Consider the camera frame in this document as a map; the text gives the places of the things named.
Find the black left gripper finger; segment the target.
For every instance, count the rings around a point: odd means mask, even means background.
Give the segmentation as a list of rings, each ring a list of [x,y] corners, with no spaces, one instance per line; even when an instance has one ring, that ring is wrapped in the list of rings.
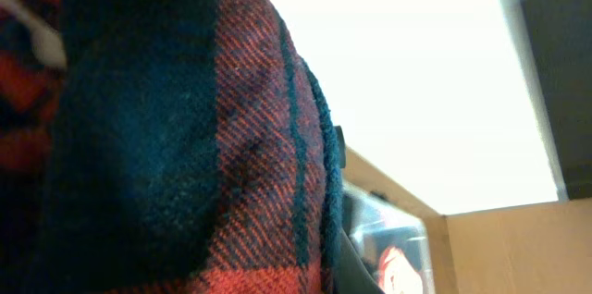
[[[364,260],[364,238],[382,224],[377,212],[378,199],[345,178],[341,180],[341,186],[343,197],[337,275],[339,293],[380,294],[383,290],[374,276],[377,258],[370,257],[369,262]]]

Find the pink printed t-shirt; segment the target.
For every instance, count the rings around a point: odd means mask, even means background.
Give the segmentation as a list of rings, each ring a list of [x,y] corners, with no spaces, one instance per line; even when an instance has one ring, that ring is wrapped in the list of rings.
[[[378,264],[378,286],[385,294],[422,294],[422,277],[413,269],[402,250],[387,248]]]

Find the clear plastic storage container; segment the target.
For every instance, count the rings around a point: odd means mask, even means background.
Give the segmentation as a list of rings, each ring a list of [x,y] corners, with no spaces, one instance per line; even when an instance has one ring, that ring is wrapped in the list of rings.
[[[364,260],[369,262],[370,257],[377,258],[377,271],[374,273],[376,280],[378,279],[378,264],[382,253],[389,247],[396,247],[402,250],[413,269],[422,277],[424,288],[422,294],[435,294],[428,237],[424,223],[419,218],[403,212],[377,195],[367,193],[378,199],[377,212],[382,221],[377,230],[364,238],[366,246]]]

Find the red navy plaid shirt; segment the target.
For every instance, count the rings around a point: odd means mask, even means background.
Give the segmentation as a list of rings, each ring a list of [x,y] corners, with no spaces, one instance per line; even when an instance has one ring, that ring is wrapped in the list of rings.
[[[5,293],[334,293],[339,140],[270,0],[1,0]]]

